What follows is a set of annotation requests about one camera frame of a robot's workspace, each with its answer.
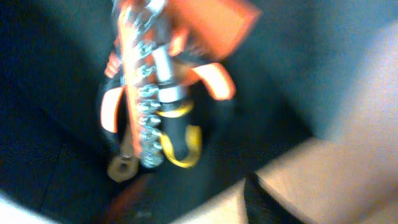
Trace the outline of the dark green box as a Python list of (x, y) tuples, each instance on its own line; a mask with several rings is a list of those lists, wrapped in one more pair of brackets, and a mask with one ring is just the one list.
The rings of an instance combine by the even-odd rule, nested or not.
[(44, 223), (248, 223), (254, 172), (303, 223), (396, 223), (397, 2), (254, 5), (234, 109), (197, 86), (198, 165), (117, 185), (95, 113), (111, 2), (2, 1), (1, 200)]

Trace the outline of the orange needle nose pliers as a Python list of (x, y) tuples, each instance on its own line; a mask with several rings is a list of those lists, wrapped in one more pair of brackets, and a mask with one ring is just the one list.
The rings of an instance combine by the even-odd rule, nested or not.
[[(236, 87), (230, 74), (220, 63), (207, 62), (204, 54), (195, 53), (194, 48), (198, 46), (195, 37), (186, 27), (172, 31), (169, 52), (184, 64), (182, 84), (190, 86), (201, 81), (214, 100), (232, 99), (236, 93)], [(104, 70), (105, 79), (100, 86), (101, 93), (99, 94), (99, 121), (106, 133), (118, 132), (119, 106), (125, 91), (123, 72), (121, 44), (119, 37), (116, 37)]]

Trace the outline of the yellow black screwdriver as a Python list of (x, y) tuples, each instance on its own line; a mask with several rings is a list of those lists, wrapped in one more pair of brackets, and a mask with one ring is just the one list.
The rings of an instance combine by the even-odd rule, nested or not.
[(169, 46), (160, 45), (152, 51), (155, 73), (159, 85), (162, 134), (160, 143), (166, 158), (176, 166), (193, 167), (201, 156), (201, 127), (191, 124), (193, 101), (187, 88), (175, 77), (175, 69), (169, 55)]

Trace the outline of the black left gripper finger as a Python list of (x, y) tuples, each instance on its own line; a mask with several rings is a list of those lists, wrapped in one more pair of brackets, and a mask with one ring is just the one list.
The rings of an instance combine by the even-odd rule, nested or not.
[(303, 224), (261, 187), (254, 172), (246, 176), (243, 195), (249, 224)]

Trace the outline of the orange socket bit rail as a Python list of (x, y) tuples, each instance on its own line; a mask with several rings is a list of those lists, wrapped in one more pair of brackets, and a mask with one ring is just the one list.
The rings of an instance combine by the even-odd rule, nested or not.
[(150, 2), (142, 1), (115, 4), (132, 146), (142, 166), (153, 169), (164, 161), (157, 128), (161, 119), (156, 115), (161, 106), (157, 99), (159, 87), (150, 79), (156, 66), (149, 59), (158, 47), (151, 29), (162, 10), (150, 7)]

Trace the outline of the orange scraper wooden handle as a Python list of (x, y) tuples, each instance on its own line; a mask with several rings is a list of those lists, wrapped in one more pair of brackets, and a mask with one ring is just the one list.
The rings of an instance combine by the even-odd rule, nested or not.
[[(119, 13), (115, 11), (115, 4), (118, 2), (119, 1), (113, 2), (112, 10), (115, 38), (119, 37), (117, 24), (117, 16)], [(172, 31), (177, 28), (186, 27), (199, 44), (198, 47), (194, 48), (195, 53), (200, 55), (204, 54), (207, 62), (216, 62), (220, 64), (224, 58), (231, 55), (238, 48), (239, 44), (248, 36), (253, 25), (260, 16), (260, 10), (246, 1), (150, 0), (142, 2), (150, 2), (150, 8), (153, 10), (162, 10), (151, 29), (153, 38), (158, 43), (158, 46), (168, 45), (170, 50)], [(169, 55), (174, 65), (175, 77), (182, 84), (182, 66), (184, 64), (177, 60), (176, 57), (172, 56), (170, 52)], [(159, 87), (156, 73), (154, 73), (150, 79)], [(193, 101), (188, 90), (190, 86), (185, 87), (187, 88), (188, 97)], [(215, 101), (230, 105), (232, 100), (233, 98), (225, 101)], [(199, 126), (192, 119), (193, 110), (194, 103), (191, 113), (191, 124)], [(157, 127), (160, 130), (160, 135), (162, 134), (161, 123), (162, 120)], [(119, 106), (118, 132), (116, 134), (106, 133), (102, 127), (101, 130), (112, 153), (107, 168), (108, 176), (115, 182), (124, 182), (133, 178), (137, 174), (138, 169), (143, 166), (139, 158), (135, 155), (132, 146), (132, 134), (127, 107), (126, 81), (125, 91)], [(164, 156), (164, 160), (168, 160), (163, 152), (163, 148), (161, 153)]]

